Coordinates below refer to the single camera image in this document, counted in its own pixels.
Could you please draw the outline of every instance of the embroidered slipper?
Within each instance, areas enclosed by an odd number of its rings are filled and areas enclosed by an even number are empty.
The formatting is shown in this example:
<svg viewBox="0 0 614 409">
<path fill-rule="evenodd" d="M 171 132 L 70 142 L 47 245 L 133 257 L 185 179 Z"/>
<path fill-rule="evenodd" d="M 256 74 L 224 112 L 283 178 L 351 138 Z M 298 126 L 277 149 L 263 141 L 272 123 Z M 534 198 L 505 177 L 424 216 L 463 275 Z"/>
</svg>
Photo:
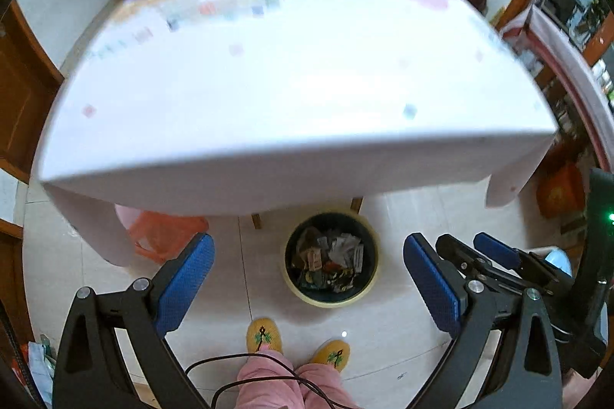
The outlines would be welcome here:
<svg viewBox="0 0 614 409">
<path fill-rule="evenodd" d="M 248 327 L 246 337 L 248 353 L 253 354 L 262 350 L 275 350 L 283 354 L 281 348 L 281 335 L 277 325 L 266 317 L 254 319 Z"/>
<path fill-rule="evenodd" d="M 349 345 L 341 339 L 326 342 L 311 358 L 312 364 L 328 364 L 341 372 L 349 361 Z"/>
</svg>

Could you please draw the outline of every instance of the black cable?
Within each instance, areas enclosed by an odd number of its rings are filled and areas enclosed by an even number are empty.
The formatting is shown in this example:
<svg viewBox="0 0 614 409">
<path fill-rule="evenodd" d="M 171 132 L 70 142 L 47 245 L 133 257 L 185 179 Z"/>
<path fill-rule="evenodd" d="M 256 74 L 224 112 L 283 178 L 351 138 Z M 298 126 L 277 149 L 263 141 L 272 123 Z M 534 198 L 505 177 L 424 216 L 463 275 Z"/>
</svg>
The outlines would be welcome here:
<svg viewBox="0 0 614 409">
<path fill-rule="evenodd" d="M 303 378 L 299 377 L 299 376 L 264 376 L 262 378 L 251 378 L 251 379 L 244 379 L 242 381 L 235 381 L 233 383 L 228 383 L 228 385 L 224 385 L 223 387 L 221 387 L 214 395 L 213 395 L 213 399 L 211 399 L 211 409 L 216 409 L 216 404 L 217 404 L 217 399 L 219 398 L 220 395 L 222 395 L 222 392 L 228 390 L 229 388 L 235 387 L 235 386 L 239 386 L 239 385 L 245 385 L 247 383 L 255 383 L 257 381 L 269 381 L 272 379 L 294 379 L 296 381 L 299 380 L 303 380 Z M 333 406 L 333 402 L 326 396 L 324 395 L 324 393 L 320 394 L 318 392 L 316 392 L 314 389 L 312 389 L 311 386 L 306 385 L 307 388 L 309 388 L 312 392 L 316 393 L 317 395 L 319 395 L 321 398 L 323 398 L 326 403 L 328 404 L 328 407 L 330 407 L 330 409 L 335 409 L 335 406 Z"/>
<path fill-rule="evenodd" d="M 30 368 L 26 363 L 26 360 L 23 358 L 23 353 L 21 348 L 19 347 L 19 342 L 17 341 L 17 336 L 15 335 L 15 330 L 13 329 L 13 325 L 10 323 L 10 319 L 8 318 L 8 314 L 6 313 L 6 309 L 4 308 L 4 303 L 0 300 L 0 321 L 2 322 L 2 326 L 4 326 L 4 331 L 8 337 L 8 342 L 10 343 L 11 348 L 13 349 L 13 353 L 15 355 L 15 360 L 17 361 L 17 365 L 19 366 L 19 371 L 21 371 L 21 375 L 26 382 L 26 386 L 30 391 L 30 396 L 36 402 L 41 409 L 47 409 L 45 402 L 42 400 L 41 393 L 38 391 L 36 387 L 36 383 L 34 378 L 32 377 L 32 373 L 30 372 Z"/>
<path fill-rule="evenodd" d="M 211 409 L 216 408 L 217 399 L 224 391 L 228 390 L 229 388 L 232 388 L 238 385 L 242 385 L 242 384 L 246 384 L 246 383 L 252 383 L 256 381 L 265 381 L 265 380 L 271 380 L 271 379 L 294 379 L 298 381 L 299 383 L 305 385 L 309 390 L 314 392 L 319 397 L 323 398 L 331 409 L 335 409 L 333 406 L 340 407 L 341 409 L 355 409 L 354 407 L 348 407 L 347 405 L 339 404 L 338 402 L 332 401 L 330 398 L 327 397 L 327 395 L 322 391 L 322 389 L 318 385 L 316 385 L 314 382 L 310 381 L 309 379 L 298 376 L 292 369 L 290 369 L 283 362 L 273 357 L 267 356 L 266 354 L 259 354 L 259 353 L 233 354 L 229 356 L 219 356 L 219 357 L 204 359 L 202 361 L 195 362 L 194 364 L 191 364 L 190 366 L 188 366 L 188 368 L 185 370 L 185 374 L 188 375 L 190 371 L 192 371 L 195 367 L 206 364 L 208 362 L 223 361 L 225 359 L 237 359 L 241 357 L 264 357 L 264 358 L 270 359 L 273 362 L 276 362 L 277 364 L 279 364 L 285 370 L 287 370 L 290 374 L 292 374 L 292 376 L 269 376 L 265 378 L 244 379 L 243 381 L 236 381 L 234 383 L 229 383 L 227 385 L 224 385 L 218 391 L 216 391 L 216 393 L 213 395 L 213 399 L 211 400 Z"/>
</svg>

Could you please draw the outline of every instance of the trash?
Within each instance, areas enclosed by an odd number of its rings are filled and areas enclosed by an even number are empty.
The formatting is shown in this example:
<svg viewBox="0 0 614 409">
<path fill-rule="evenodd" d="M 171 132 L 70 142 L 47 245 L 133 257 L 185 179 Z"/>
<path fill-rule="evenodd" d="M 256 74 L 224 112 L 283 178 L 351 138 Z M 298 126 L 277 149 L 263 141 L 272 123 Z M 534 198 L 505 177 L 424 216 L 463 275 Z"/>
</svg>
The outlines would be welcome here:
<svg viewBox="0 0 614 409">
<path fill-rule="evenodd" d="M 53 374 L 50 363 L 45 362 L 45 346 L 30 341 L 28 343 L 28 366 L 42 400 L 50 407 L 53 392 Z"/>
<path fill-rule="evenodd" d="M 310 226 L 297 240 L 291 265 L 302 271 L 297 282 L 300 288 L 343 293 L 354 287 L 354 276 L 362 271 L 363 253 L 359 237 L 339 230 L 322 234 Z"/>
<path fill-rule="evenodd" d="M 54 348 L 51 346 L 51 342 L 49 338 L 44 334 L 41 334 L 41 345 L 45 347 L 45 357 L 50 358 L 55 364 L 55 359 L 57 359 L 57 355 L 55 354 Z"/>
<path fill-rule="evenodd" d="M 365 251 L 365 246 L 363 244 L 359 244 L 356 248 L 354 248 L 354 271 L 357 274 L 362 272 L 362 257 Z"/>
<path fill-rule="evenodd" d="M 309 248 L 307 250 L 307 265 L 311 272 L 322 268 L 322 255 L 320 248 Z"/>
</svg>

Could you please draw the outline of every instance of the person's leg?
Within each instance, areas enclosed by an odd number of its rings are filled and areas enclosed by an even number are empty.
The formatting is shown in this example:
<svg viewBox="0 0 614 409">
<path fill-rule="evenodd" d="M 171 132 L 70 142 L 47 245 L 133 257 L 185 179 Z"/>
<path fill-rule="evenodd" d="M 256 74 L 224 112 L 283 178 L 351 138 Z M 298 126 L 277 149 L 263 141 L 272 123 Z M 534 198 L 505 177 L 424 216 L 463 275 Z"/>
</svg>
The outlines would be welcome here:
<svg viewBox="0 0 614 409">
<path fill-rule="evenodd" d="M 292 369 L 281 347 L 281 337 L 271 319 L 255 319 L 248 328 L 248 353 L 262 353 L 281 361 Z M 238 381 L 267 376 L 292 376 L 292 374 L 271 359 L 250 357 L 237 375 Z M 236 409 L 304 409 L 299 384 L 293 379 L 271 379 L 254 381 L 239 388 Z"/>
<path fill-rule="evenodd" d="M 311 363 L 297 369 L 297 375 L 315 383 L 334 402 L 348 407 L 357 407 L 343 388 L 341 371 L 349 359 L 349 345 L 340 339 L 334 339 L 321 347 L 311 359 Z M 305 398 L 305 409 L 330 409 L 327 402 L 319 395 L 301 385 Z"/>
</svg>

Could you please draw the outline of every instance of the orange bag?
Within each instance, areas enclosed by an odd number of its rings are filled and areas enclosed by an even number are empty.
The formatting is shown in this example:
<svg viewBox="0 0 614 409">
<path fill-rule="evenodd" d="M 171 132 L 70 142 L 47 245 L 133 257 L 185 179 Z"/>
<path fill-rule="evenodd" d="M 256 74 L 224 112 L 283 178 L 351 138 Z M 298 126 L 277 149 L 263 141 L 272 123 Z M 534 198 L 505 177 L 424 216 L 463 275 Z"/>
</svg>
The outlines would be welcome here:
<svg viewBox="0 0 614 409">
<path fill-rule="evenodd" d="M 582 175 L 574 163 L 547 176 L 537 187 L 537 205 L 547 219 L 570 212 L 583 211 L 586 203 Z"/>
<path fill-rule="evenodd" d="M 116 211 L 125 227 L 129 226 L 136 253 L 158 263 L 176 258 L 194 234 L 209 230 L 204 217 L 174 217 L 123 206 L 116 206 Z"/>
</svg>

